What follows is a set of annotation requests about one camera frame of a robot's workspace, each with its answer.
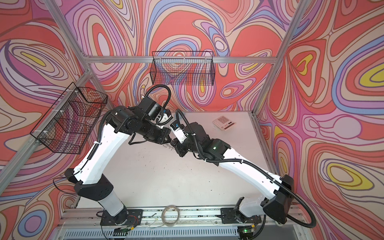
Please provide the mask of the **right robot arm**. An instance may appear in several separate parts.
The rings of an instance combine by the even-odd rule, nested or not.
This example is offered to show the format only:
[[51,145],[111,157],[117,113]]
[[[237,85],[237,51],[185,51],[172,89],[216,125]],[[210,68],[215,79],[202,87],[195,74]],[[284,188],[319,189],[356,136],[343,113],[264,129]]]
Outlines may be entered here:
[[188,152],[197,154],[200,159],[224,168],[258,190],[255,196],[239,198],[234,207],[235,219],[244,223],[253,216],[266,215],[279,224],[287,222],[293,197],[284,188],[291,189],[291,177],[279,177],[246,160],[234,148],[220,139],[211,139],[198,123],[184,126],[171,123],[176,136],[171,145],[180,157]]

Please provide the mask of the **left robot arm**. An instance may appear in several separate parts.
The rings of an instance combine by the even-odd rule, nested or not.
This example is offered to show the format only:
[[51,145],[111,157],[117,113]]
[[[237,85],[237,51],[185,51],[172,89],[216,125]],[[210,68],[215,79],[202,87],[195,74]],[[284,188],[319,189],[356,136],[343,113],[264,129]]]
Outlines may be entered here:
[[99,203],[115,225],[124,225],[128,210],[114,191],[104,170],[126,140],[141,135],[144,142],[159,145],[170,143],[170,129],[165,125],[172,113],[149,97],[135,107],[118,106],[103,117],[98,137],[86,157],[75,167],[65,171],[66,179],[73,183],[76,194]]

